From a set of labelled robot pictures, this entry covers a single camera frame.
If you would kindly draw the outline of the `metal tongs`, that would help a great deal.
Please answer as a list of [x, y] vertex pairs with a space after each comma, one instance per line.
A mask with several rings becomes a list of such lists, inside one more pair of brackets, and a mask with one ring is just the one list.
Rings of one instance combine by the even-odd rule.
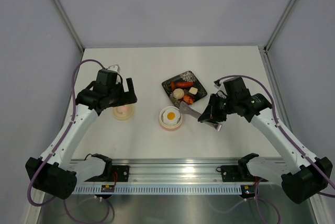
[[[199, 112], [191, 109], [186, 102], [181, 102], [180, 103], [179, 111], [181, 112], [181, 114], [190, 115], [195, 119], [198, 119], [201, 116], [201, 114]], [[206, 121], [205, 124], [208, 125], [208, 126], [211, 126], [216, 131], [221, 131], [221, 129], [222, 129], [222, 124], [219, 124], [219, 123], [212, 123], [212, 122], [207, 122]]]

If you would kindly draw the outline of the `toy fried egg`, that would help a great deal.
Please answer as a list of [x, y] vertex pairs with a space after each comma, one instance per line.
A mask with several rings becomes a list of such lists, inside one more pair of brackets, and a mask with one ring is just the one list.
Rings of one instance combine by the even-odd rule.
[[168, 126], [177, 125], [181, 118], [181, 114], [176, 108], [168, 108], [162, 114], [162, 122]]

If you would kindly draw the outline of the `pink and cream lunch bowl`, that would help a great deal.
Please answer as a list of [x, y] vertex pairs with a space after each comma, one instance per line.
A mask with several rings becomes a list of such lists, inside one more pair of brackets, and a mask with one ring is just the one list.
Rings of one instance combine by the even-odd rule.
[[178, 109], [177, 107], [174, 107], [174, 106], [168, 106], [168, 107], [163, 108], [163, 109], [160, 111], [160, 114], [159, 114], [159, 123], [160, 123], [161, 127], [163, 127], [165, 130], [174, 131], [174, 130], [177, 130], [177, 129], [181, 126], [181, 124], [183, 123], [183, 116], [182, 116], [182, 114], [181, 114], [181, 112], [180, 112], [180, 114], [181, 114], [181, 118], [180, 118], [180, 120], [179, 120], [179, 122], [178, 122], [177, 125], [174, 125], [174, 126], [168, 126], [168, 125], [165, 125], [165, 124], [162, 122], [162, 114], [163, 114], [163, 112], [164, 112], [166, 109], [171, 108], [171, 107], [172, 107], [172, 108], [176, 108], [176, 109]]

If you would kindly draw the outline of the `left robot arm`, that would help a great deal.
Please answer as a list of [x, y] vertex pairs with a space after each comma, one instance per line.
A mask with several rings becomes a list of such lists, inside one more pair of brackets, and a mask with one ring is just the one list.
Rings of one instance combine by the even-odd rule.
[[72, 156], [87, 130], [100, 114], [111, 107], [137, 102], [132, 78], [122, 79], [116, 71], [101, 69], [96, 80], [75, 98], [70, 120], [40, 157], [30, 157], [26, 171], [29, 189], [35, 188], [59, 199], [67, 199], [77, 184], [91, 179], [113, 182], [119, 179], [111, 158], [93, 154], [72, 166]]

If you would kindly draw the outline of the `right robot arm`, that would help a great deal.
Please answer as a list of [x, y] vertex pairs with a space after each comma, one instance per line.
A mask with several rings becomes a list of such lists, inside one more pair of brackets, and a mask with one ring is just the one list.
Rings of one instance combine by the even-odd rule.
[[244, 83], [244, 75], [228, 75], [214, 82], [217, 92], [211, 94], [199, 122], [219, 123], [232, 114], [243, 117], [263, 134], [284, 160], [279, 165], [250, 154], [238, 166], [243, 180], [263, 178], [282, 188], [286, 196], [300, 204], [315, 194], [322, 194], [331, 180], [333, 165], [327, 158], [319, 158], [302, 144], [276, 114], [270, 92], [251, 94]]

